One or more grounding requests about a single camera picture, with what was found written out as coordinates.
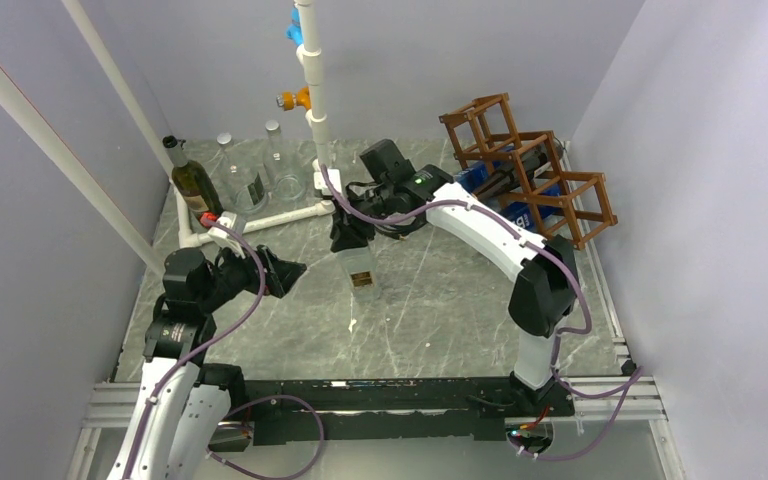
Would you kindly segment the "clear bottle green label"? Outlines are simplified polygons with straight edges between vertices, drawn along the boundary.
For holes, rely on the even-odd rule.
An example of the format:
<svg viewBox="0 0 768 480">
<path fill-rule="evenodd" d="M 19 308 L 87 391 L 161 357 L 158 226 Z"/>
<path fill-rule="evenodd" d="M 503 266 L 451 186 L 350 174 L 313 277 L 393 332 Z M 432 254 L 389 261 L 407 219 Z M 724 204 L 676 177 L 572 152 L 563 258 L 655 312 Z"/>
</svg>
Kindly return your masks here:
<svg viewBox="0 0 768 480">
<path fill-rule="evenodd" d="M 264 168 L 272 185 L 274 196 L 282 201 L 293 202 L 305 196 L 306 183 L 295 157 L 283 139 L 277 120 L 265 123 L 267 150 Z"/>
</svg>

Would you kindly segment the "clear bottle white cap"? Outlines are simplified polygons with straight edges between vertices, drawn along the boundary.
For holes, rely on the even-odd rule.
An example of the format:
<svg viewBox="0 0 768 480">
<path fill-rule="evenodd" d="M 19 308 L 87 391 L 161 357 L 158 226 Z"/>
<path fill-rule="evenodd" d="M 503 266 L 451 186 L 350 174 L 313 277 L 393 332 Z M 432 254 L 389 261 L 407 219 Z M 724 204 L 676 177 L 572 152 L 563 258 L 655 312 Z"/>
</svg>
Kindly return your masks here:
<svg viewBox="0 0 768 480">
<path fill-rule="evenodd" d="M 230 133 L 220 133 L 216 141 L 219 146 L 218 177 L 225 193 L 223 205 L 238 214 L 261 211 L 268 198 L 259 170 L 236 152 Z"/>
</svg>

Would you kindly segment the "green wine bottle silver foil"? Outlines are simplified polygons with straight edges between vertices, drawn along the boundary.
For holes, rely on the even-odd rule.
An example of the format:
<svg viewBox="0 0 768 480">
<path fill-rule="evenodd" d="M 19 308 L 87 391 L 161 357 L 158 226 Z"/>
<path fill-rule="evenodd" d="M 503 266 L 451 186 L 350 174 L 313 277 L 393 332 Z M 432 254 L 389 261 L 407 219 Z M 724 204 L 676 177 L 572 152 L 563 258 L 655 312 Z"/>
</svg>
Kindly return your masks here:
<svg viewBox="0 0 768 480">
<path fill-rule="evenodd" d="M 205 168 L 184 152 L 184 140 L 168 135 L 161 143 L 173 165 L 170 178 L 196 220 L 205 214 L 216 218 L 224 212 L 218 192 Z"/>
</svg>

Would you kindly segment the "brown bottle gold foil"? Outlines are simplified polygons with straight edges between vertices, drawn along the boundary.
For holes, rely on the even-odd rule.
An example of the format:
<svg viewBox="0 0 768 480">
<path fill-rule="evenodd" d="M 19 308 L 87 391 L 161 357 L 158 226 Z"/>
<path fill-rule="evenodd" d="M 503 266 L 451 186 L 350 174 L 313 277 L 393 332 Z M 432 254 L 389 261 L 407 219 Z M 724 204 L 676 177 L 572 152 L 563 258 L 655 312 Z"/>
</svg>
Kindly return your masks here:
<svg viewBox="0 0 768 480">
<path fill-rule="evenodd" d="M 520 164 L 525 170 L 526 177 L 534 179 L 535 174 L 545 171 L 549 166 L 548 154 L 538 150 L 524 153 Z M 479 200 L 490 200 L 502 194 L 512 192 L 521 187 L 517 167 L 510 161 L 493 163 L 493 172 L 488 179 L 472 194 Z"/>
</svg>

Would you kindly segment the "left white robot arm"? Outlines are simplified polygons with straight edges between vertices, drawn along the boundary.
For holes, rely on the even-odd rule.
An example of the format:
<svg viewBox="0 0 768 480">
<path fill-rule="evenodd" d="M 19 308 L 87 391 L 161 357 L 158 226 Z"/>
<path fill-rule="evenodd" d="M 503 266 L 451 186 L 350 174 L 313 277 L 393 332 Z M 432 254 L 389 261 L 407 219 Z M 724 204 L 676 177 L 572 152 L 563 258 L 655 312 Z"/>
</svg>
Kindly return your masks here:
<svg viewBox="0 0 768 480">
<path fill-rule="evenodd" d="M 209 261 L 198 248 L 169 254 L 164 291 L 145 333 L 141 383 L 111 479 L 189 479 L 219 423 L 247 406 L 240 367 L 206 362 L 217 339 L 214 312 L 243 291 L 282 298 L 306 272 L 260 245 L 257 255 L 220 249 Z"/>
</svg>

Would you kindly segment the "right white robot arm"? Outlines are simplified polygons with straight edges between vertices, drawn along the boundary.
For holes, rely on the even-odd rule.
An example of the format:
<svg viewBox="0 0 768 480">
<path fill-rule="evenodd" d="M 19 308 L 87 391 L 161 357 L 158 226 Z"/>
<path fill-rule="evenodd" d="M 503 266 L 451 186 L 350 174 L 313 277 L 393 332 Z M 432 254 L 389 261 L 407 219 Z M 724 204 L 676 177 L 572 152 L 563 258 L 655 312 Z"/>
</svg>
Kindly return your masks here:
<svg viewBox="0 0 768 480">
<path fill-rule="evenodd" d="M 362 194 L 340 187 L 338 170 L 313 164 L 316 188 L 334 203 L 330 249 L 354 291 L 379 285 L 370 248 L 377 228 L 431 224 L 457 237 L 513 284 L 508 314 L 520 333 L 511 401 L 524 415 L 538 413 L 550 399 L 556 336 L 581 293 L 571 243 L 517 226 L 435 165 L 415 169 L 390 139 L 360 158 L 373 179 Z"/>
</svg>

